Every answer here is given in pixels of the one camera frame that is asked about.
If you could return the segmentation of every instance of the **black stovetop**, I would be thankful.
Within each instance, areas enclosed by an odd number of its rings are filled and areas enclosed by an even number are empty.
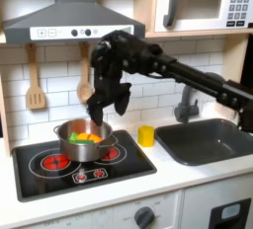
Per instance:
[[[156,172],[155,167],[126,131],[115,131],[119,143],[104,159],[92,163],[68,161],[59,142],[14,149],[19,201],[30,201],[106,185]]]

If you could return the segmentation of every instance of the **wooden spoon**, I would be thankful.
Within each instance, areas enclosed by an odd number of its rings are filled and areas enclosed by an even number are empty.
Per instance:
[[[33,43],[26,45],[28,54],[28,63],[30,69],[30,83],[31,87],[26,95],[27,108],[41,109],[45,107],[45,97],[42,89],[39,87],[38,82],[38,69],[36,63],[37,47]]]
[[[80,43],[80,50],[82,56],[82,67],[81,67],[81,81],[77,88],[77,95],[80,103],[86,104],[87,100],[91,97],[93,89],[89,83],[89,44],[85,42]]]

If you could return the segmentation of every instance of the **cooking pot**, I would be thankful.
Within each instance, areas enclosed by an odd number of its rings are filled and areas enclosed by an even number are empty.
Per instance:
[[[112,128],[105,122],[98,126],[94,121],[85,118],[73,119],[53,130],[59,138],[61,152],[71,161],[92,162],[103,158],[112,146],[118,143]],[[69,142],[72,132],[95,134],[102,141],[94,144],[73,144]]]

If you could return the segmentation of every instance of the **range hood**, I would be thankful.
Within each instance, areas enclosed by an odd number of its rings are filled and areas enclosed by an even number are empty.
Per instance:
[[[32,14],[4,22],[7,43],[94,40],[124,30],[143,38],[145,26],[96,0],[55,0]]]

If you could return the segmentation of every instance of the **kitchen sink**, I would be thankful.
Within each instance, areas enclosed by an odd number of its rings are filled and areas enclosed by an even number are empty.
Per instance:
[[[155,138],[177,162],[188,166],[253,154],[253,137],[219,118],[159,127]]]

